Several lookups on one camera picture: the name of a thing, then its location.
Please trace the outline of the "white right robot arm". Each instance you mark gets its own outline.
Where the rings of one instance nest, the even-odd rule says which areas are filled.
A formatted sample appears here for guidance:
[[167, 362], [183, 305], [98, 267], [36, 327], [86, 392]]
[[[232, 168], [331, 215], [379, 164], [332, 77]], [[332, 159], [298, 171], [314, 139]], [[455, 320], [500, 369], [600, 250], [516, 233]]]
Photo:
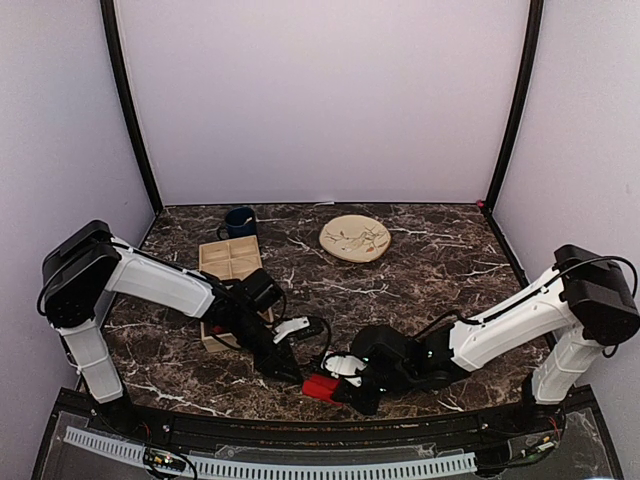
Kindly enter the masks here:
[[363, 328], [348, 351], [328, 353], [320, 363], [339, 381], [333, 401], [373, 415], [386, 393], [443, 390], [525, 343], [559, 333], [510, 413], [517, 432], [534, 432], [598, 355], [639, 331], [639, 280], [623, 272], [633, 266], [629, 260], [572, 244], [554, 257], [536, 281], [471, 317], [451, 310], [412, 336], [389, 325]]

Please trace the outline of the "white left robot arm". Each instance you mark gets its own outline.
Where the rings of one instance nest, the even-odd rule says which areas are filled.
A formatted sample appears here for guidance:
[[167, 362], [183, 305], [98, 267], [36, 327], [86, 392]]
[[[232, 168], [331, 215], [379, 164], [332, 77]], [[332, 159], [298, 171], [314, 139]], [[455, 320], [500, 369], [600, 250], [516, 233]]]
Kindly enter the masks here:
[[65, 342], [91, 396], [104, 404], [103, 421], [120, 436], [134, 435], [141, 415], [122, 399], [125, 387], [95, 321], [104, 292], [138, 297], [221, 326], [252, 354], [256, 371], [293, 384], [303, 381], [285, 334], [262, 318], [284, 297], [262, 268], [242, 280], [221, 281], [158, 260], [115, 237], [107, 223], [93, 220], [45, 257], [42, 275], [36, 309]]

